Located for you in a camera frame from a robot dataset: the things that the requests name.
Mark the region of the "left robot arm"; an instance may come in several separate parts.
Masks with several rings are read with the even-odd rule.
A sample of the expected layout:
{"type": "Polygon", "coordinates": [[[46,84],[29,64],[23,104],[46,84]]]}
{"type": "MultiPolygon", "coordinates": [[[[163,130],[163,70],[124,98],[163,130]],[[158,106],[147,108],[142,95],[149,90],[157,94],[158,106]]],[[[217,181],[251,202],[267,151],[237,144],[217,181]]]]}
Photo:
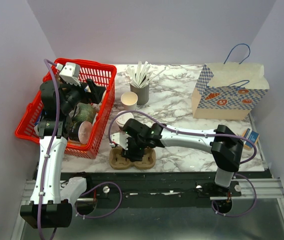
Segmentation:
{"type": "Polygon", "coordinates": [[[40,157],[30,202],[20,207],[20,216],[34,229],[66,228],[71,223],[77,199],[92,194],[93,186],[76,176],[60,188],[61,164],[71,132],[70,112],[79,103],[98,104],[106,87],[91,79],[80,84],[49,80],[40,86],[43,111],[37,126],[40,157]]]}

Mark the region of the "blue checkered paper bag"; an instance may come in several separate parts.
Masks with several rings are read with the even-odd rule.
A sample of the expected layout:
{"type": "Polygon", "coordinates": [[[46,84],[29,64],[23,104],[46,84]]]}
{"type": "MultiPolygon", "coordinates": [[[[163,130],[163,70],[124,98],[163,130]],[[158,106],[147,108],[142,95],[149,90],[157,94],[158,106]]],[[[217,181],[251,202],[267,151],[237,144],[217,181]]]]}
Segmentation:
{"type": "Polygon", "coordinates": [[[193,117],[243,120],[269,89],[260,63],[206,63],[192,93],[193,117]]]}

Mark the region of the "white plastic cup lid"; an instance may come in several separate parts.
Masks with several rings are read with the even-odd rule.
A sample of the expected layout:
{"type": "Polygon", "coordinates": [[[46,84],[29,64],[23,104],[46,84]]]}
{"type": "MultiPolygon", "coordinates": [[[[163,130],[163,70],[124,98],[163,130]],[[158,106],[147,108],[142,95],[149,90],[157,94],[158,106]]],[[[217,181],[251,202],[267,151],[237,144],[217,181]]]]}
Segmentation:
{"type": "Polygon", "coordinates": [[[131,112],[125,113],[125,111],[123,110],[117,114],[117,118],[115,119],[115,122],[117,125],[125,125],[129,119],[133,119],[133,118],[134,116],[131,112]]]}

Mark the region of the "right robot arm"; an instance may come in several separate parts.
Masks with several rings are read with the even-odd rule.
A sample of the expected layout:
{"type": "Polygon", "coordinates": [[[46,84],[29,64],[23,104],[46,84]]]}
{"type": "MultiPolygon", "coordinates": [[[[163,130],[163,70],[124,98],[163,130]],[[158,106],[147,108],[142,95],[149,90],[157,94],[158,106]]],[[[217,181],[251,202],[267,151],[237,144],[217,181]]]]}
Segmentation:
{"type": "Polygon", "coordinates": [[[146,148],[182,147],[212,154],[217,165],[212,191],[218,196],[230,190],[233,175],[239,170],[244,144],[225,125],[210,130],[176,128],[159,123],[148,127],[131,118],[123,130],[129,135],[123,156],[135,161],[141,160],[146,148]]]}

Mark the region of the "black paper coffee cup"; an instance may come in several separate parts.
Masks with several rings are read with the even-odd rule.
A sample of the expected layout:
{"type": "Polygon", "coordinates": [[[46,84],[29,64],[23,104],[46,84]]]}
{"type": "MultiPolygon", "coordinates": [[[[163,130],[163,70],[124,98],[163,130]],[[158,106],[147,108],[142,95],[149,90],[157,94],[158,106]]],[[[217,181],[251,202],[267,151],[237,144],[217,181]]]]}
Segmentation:
{"type": "Polygon", "coordinates": [[[124,125],[120,125],[120,124],[119,124],[118,126],[119,126],[119,129],[120,129],[121,131],[123,131],[123,132],[126,131],[126,129],[124,128],[124,125]]]}

